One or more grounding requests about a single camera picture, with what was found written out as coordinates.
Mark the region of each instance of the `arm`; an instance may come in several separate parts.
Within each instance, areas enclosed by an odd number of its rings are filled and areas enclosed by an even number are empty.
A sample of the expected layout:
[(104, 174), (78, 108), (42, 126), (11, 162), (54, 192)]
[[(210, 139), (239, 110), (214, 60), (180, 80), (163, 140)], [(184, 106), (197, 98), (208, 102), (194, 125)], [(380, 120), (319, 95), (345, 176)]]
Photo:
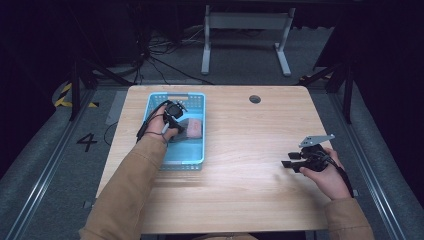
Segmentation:
[[(325, 149), (330, 157), (343, 168), (332, 149)], [(350, 196), (342, 177), (336, 168), (329, 164), (322, 172), (300, 168), (300, 172), (312, 179), (331, 202), (325, 207), (330, 239), (374, 239), (372, 229), (356, 199)]]
[[(163, 114), (161, 108), (157, 115)], [(148, 132), (160, 133), (161, 117), (154, 118)], [(146, 133), (124, 158), (99, 195), (80, 230), (81, 239), (140, 239), (144, 204), (166, 152), (164, 141), (177, 133)]]

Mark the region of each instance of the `person's left hand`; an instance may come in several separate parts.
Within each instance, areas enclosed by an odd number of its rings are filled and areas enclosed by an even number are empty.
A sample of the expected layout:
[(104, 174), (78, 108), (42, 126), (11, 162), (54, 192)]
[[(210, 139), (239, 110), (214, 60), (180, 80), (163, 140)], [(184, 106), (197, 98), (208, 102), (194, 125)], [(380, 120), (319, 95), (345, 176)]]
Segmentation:
[(167, 143), (171, 137), (178, 134), (177, 128), (168, 128), (162, 135), (162, 130), (165, 127), (162, 115), (165, 113), (165, 108), (166, 106), (162, 106), (158, 109), (156, 114), (152, 117), (152, 120), (150, 121), (145, 133), (145, 135), (159, 139), (163, 143)]

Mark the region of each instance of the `white metal stand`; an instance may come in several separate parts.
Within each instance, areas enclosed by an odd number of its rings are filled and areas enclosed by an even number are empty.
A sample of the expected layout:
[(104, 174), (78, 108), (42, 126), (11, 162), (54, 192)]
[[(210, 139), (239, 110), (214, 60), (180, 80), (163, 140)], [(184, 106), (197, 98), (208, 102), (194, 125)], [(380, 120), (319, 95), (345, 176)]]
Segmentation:
[(210, 29), (273, 29), (283, 30), (281, 41), (275, 43), (275, 50), (280, 61), (284, 76), (290, 76), (290, 68), (284, 55), (284, 46), (289, 35), (295, 8), (290, 8), (288, 13), (228, 13), (210, 12), (209, 5), (205, 12), (205, 48), (203, 50), (202, 70), (203, 75), (209, 74), (211, 56)]

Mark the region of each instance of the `hole in table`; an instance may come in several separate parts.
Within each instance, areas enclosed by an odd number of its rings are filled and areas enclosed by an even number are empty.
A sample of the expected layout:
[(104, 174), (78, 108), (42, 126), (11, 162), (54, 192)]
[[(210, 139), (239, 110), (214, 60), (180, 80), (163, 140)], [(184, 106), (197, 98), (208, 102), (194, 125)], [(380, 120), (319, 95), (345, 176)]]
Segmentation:
[(254, 103), (254, 104), (258, 104), (261, 102), (261, 98), (257, 95), (252, 95), (249, 97), (250, 102)]

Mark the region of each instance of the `metal frame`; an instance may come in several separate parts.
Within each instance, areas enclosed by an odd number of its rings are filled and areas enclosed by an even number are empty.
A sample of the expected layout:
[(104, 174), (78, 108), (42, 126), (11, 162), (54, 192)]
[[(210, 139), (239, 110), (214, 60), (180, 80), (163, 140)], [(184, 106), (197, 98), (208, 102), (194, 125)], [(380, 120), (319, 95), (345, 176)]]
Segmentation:
[(6, 239), (21, 239), (32, 217), (34, 216), (35, 211), (43, 200), (44, 194), (46, 193), (50, 182), (53, 180), (55, 172), (63, 159), (64, 150), (75, 131), (76, 126), (78, 126), (78, 123), (82, 118), (86, 109), (85, 106), (88, 106), (94, 96), (94, 93), (95, 90), (87, 90), (87, 92), (83, 95), (82, 106), (84, 107), (80, 110), (79, 114), (75, 115), (75, 119), (73, 119), (73, 121), (68, 122), (61, 139), (44, 167), (43, 172), (33, 186), (25, 205), (19, 213), (19, 216), (16, 218), (15, 223), (10, 229)]
[(406, 239), (405, 234), (403, 233), (402, 227), (397, 220), (392, 207), (390, 206), (389, 200), (386, 193), (380, 185), (380, 182), (377, 179), (376, 174), (368, 160), (358, 137), (356, 136), (355, 130), (352, 125), (347, 123), (344, 119), (343, 109), (340, 103), (340, 100), (337, 98), (335, 93), (328, 94), (330, 102), (336, 109), (337, 116), (340, 123), (343, 126), (343, 129), (346, 132), (346, 135), (349, 138), (349, 141), (355, 151), (357, 156), (357, 163), (359, 169), (364, 176), (365, 183), (368, 186), (368, 189), (371, 193), (371, 196), (374, 200), (375, 206), (377, 207), (380, 216), (384, 222), (384, 225), (387, 228), (387, 232), (390, 235), (390, 239)]
[(211, 42), (210, 30), (219, 29), (268, 29), (283, 30), (279, 43), (275, 43), (275, 51), (283, 71), (283, 75), (291, 76), (289, 64), (284, 54), (284, 46), (287, 42), (290, 27), (293, 21), (295, 8), (290, 8), (288, 13), (228, 13), (211, 12), (209, 5), (205, 11), (205, 47), (203, 50), (203, 61), (201, 73), (209, 74)]

